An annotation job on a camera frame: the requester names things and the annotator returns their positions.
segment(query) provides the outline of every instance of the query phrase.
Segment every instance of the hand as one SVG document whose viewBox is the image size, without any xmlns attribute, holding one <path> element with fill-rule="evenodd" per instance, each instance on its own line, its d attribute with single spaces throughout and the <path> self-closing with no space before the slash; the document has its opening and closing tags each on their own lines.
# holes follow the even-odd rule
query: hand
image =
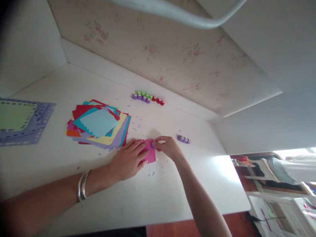
<svg viewBox="0 0 316 237">
<path fill-rule="evenodd" d="M 163 153 L 169 156 L 174 162 L 175 159 L 185 159 L 183 152 L 172 137 L 157 137 L 152 144 L 154 145 L 154 147 L 156 147 L 157 151 L 163 151 Z"/>
<path fill-rule="evenodd" d="M 146 165 L 147 161 L 142 159 L 147 156 L 149 150 L 140 153 L 145 146 L 146 142 L 142 140 L 135 142 L 133 139 L 113 157 L 109 166 L 117 181 L 135 176 Z"/>
</svg>

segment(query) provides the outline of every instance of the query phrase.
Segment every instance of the green paper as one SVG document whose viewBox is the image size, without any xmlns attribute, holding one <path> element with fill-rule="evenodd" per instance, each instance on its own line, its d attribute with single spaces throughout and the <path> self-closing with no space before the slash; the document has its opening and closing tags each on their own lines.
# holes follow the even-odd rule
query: green paper
<svg viewBox="0 0 316 237">
<path fill-rule="evenodd" d="M 24 130 L 36 106 L 36 104 L 0 100 L 0 129 L 10 129 L 9 132 Z"/>
</svg>

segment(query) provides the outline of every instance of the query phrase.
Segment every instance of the finger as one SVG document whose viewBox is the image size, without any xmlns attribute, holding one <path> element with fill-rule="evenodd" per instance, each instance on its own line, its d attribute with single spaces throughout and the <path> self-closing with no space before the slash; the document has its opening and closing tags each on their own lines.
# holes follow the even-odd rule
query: finger
<svg viewBox="0 0 316 237">
<path fill-rule="evenodd" d="M 137 173 L 142 169 L 142 168 L 144 168 L 145 167 L 145 165 L 147 164 L 147 162 L 148 161 L 141 161 L 139 164 L 138 164 L 138 166 L 137 166 Z"/>
<path fill-rule="evenodd" d="M 132 144 L 130 147 L 129 147 L 129 150 L 135 150 L 135 148 L 137 148 L 140 144 L 142 144 L 144 141 L 143 140 L 139 140 L 137 142 L 135 142 L 134 144 Z"/>
<path fill-rule="evenodd" d="M 135 152 L 136 154 L 139 154 L 139 153 L 145 148 L 146 144 L 147 144 L 147 143 L 144 142 L 143 144 L 139 145 L 139 146 L 134 150 L 134 152 Z"/>
<path fill-rule="evenodd" d="M 134 142 L 135 142 L 135 138 L 133 138 L 132 140 L 130 140 L 125 146 L 123 146 L 123 149 L 127 149 L 129 148 Z"/>
<path fill-rule="evenodd" d="M 157 141 L 167 141 L 169 139 L 169 137 L 167 136 L 160 136 L 160 137 L 157 137 L 154 142 L 157 142 Z"/>
<path fill-rule="evenodd" d="M 158 150 L 158 149 L 162 149 L 162 147 L 163 147 L 163 144 L 161 144 L 161 143 L 158 143 L 158 142 L 153 142 L 152 143 L 152 145 L 154 146 L 154 147 L 156 147 L 156 149 Z"/>
<path fill-rule="evenodd" d="M 148 153 L 149 153 L 149 150 L 147 149 L 146 151 L 140 153 L 140 154 L 137 156 L 137 159 L 141 161 L 142 159 L 144 159 L 144 158 L 148 155 Z"/>
</svg>

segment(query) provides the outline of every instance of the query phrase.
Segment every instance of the yellow paper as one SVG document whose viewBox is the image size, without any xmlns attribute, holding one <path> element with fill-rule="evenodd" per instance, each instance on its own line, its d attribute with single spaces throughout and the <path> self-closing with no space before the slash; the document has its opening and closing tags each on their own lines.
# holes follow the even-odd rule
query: yellow paper
<svg viewBox="0 0 316 237">
<path fill-rule="evenodd" d="M 112 132 L 112 136 L 110 136 L 110 137 L 103 136 L 103 137 L 100 137 L 98 139 L 97 138 L 87 138 L 87 140 L 90 140 L 90 141 L 93 141 L 93 142 L 98 142 L 98 143 L 105 144 L 105 145 L 111 145 L 113 140 L 114 140 L 114 138 L 118 134 L 118 131 L 121 128 L 121 126 L 122 126 L 124 120 L 126 119 L 126 117 L 127 117 L 126 114 L 121 113 L 120 120 L 118 121 L 118 125 L 114 128 L 114 130 Z"/>
</svg>

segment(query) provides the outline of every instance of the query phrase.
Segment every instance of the pink paper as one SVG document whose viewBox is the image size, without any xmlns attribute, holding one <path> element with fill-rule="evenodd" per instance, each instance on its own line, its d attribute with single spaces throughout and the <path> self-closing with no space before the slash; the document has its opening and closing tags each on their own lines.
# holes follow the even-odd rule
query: pink paper
<svg viewBox="0 0 316 237">
<path fill-rule="evenodd" d="M 147 160 L 148 161 L 147 164 L 155 162 L 156 161 L 156 151 L 155 151 L 155 148 L 151 148 L 151 143 L 154 140 L 153 139 L 146 139 L 146 140 L 143 140 L 143 141 L 145 141 L 147 144 L 146 144 L 145 148 L 141 152 L 144 152 L 147 149 L 149 150 L 148 155 L 143 159 L 143 161 Z"/>
<path fill-rule="evenodd" d="M 76 125 L 73 124 L 73 120 L 70 120 L 67 126 L 67 129 L 72 130 L 72 131 L 78 131 L 78 128 Z"/>
</svg>

